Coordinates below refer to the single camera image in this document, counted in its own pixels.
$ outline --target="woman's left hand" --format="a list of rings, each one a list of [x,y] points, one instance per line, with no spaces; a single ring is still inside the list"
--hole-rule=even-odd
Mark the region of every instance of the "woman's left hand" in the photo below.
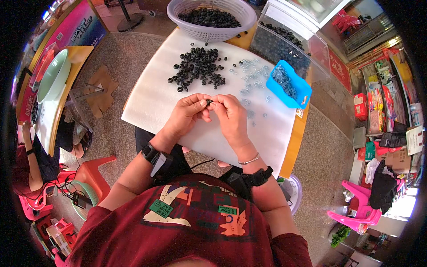
[[[163,134],[178,141],[194,127],[196,120],[211,122],[209,111],[206,109],[206,100],[210,98],[211,96],[207,94],[192,94],[180,99],[162,129]]]

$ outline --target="white plastic basket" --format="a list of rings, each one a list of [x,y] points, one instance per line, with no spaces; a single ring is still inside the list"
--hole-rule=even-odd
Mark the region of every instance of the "white plastic basket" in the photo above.
[[[182,21],[178,14],[187,14],[193,9],[219,9],[233,16],[242,25],[237,28],[213,28],[199,26]],[[242,0],[172,0],[167,5],[167,15],[175,22],[180,29],[192,38],[208,42],[222,42],[233,38],[240,32],[244,32],[253,27],[257,20],[257,15],[252,7]]]

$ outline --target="metal pole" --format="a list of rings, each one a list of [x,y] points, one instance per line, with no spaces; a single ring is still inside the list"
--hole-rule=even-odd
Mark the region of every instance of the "metal pole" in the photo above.
[[[122,8],[123,13],[125,14],[126,20],[129,22],[131,21],[131,18],[129,17],[129,13],[126,10],[125,4],[123,3],[123,0],[118,0],[120,7]]]

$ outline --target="printed graphic on shirt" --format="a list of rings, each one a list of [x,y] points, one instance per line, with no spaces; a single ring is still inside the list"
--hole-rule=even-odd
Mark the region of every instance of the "printed graphic on shirt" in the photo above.
[[[255,241],[253,204],[206,182],[159,186],[147,203],[141,224],[187,229],[206,239]]]

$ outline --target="green plastic basket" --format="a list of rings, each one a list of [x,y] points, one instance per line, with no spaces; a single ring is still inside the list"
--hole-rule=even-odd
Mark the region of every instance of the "green plastic basket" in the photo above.
[[[93,206],[98,205],[98,202],[99,202],[98,195],[95,193],[95,190],[90,185],[77,180],[71,181],[71,184],[74,185],[77,190],[80,190],[81,192],[83,192],[85,197],[90,198]],[[88,210],[77,207],[76,205],[73,204],[72,200],[71,200],[71,204],[73,205],[74,210],[80,216],[80,218],[86,221],[86,218],[88,217]]]

